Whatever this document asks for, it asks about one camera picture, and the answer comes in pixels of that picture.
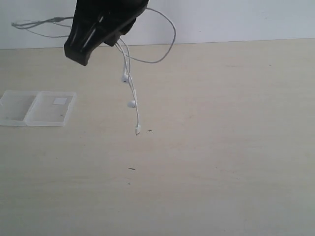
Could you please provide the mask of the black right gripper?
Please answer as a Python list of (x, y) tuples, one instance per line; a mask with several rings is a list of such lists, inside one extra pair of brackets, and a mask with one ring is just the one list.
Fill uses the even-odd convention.
[(147, 8), (148, 0), (78, 0), (71, 31), (64, 44), (68, 59), (86, 66), (92, 51), (113, 47)]

